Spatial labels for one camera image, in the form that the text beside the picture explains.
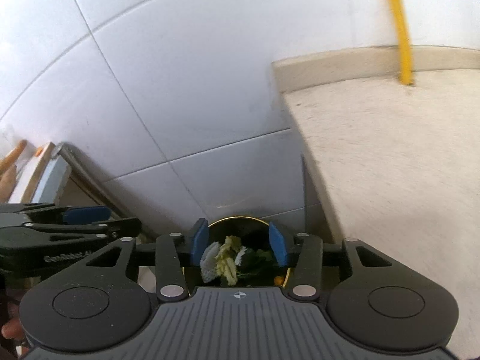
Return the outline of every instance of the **beige countertop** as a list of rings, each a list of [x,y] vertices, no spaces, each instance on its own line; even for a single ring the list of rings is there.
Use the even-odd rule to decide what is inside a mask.
[[[449,348],[480,356],[480,70],[284,93],[335,239],[356,237],[447,288]]]

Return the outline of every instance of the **finger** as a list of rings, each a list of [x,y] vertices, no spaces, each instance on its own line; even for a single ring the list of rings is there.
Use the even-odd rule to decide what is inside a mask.
[[[1,333],[7,339],[13,338],[16,340],[21,340],[25,337],[22,325],[20,325],[20,319],[18,318],[11,319],[5,325],[3,325],[1,328]]]

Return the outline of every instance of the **yellow pole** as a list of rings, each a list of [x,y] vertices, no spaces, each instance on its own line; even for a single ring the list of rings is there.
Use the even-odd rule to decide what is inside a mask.
[[[402,0],[389,0],[397,29],[398,49],[400,53],[400,82],[404,85],[413,84],[412,54],[409,33],[405,23]]]

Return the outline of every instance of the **crosshair marking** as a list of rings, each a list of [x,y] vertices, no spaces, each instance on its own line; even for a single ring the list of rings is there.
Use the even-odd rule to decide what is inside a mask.
[[[236,297],[237,299],[243,299],[244,297],[248,296],[245,292],[235,292],[232,296]]]

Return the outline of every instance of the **orange food piece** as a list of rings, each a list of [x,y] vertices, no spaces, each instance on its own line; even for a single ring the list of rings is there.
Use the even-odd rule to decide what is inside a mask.
[[[283,276],[275,276],[275,279],[273,279],[273,284],[276,286],[281,286],[283,285],[283,282],[285,281],[285,278]]]

